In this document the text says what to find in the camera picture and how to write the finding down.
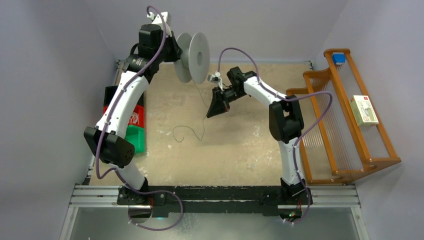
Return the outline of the white perforated spool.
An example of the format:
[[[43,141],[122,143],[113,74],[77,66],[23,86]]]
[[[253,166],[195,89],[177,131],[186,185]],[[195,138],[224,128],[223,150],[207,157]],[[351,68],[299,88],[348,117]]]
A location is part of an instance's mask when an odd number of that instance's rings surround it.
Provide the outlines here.
[[[194,81],[202,84],[208,76],[210,67],[210,48],[205,34],[197,32],[190,35],[181,33],[177,45],[182,50],[180,59],[173,63],[175,73],[182,83]]]

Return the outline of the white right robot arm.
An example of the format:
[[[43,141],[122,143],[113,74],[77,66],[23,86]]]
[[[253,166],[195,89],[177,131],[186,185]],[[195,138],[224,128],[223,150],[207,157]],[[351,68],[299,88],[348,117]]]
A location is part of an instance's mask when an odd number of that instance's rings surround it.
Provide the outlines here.
[[[305,191],[305,177],[300,163],[298,140],[304,129],[304,120],[298,101],[294,95],[281,95],[264,83],[253,71],[242,72],[233,67],[227,72],[230,86],[214,87],[212,100],[206,114],[211,118],[230,110],[230,103],[246,95],[254,97],[268,108],[268,126],[272,137],[277,141],[282,162],[282,200],[294,203]]]

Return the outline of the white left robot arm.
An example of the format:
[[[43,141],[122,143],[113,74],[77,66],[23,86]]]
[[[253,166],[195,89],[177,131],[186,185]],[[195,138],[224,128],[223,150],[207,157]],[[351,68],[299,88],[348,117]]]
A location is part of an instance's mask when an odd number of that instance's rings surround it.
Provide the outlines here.
[[[176,62],[182,54],[171,28],[166,23],[141,26],[138,43],[124,61],[119,85],[95,127],[86,127],[83,136],[95,157],[96,176],[103,179],[114,172],[129,197],[138,205],[149,199],[148,181],[132,162],[135,147],[125,139],[129,120],[139,99],[159,71],[163,62]],[[110,166],[100,173],[99,163]]]

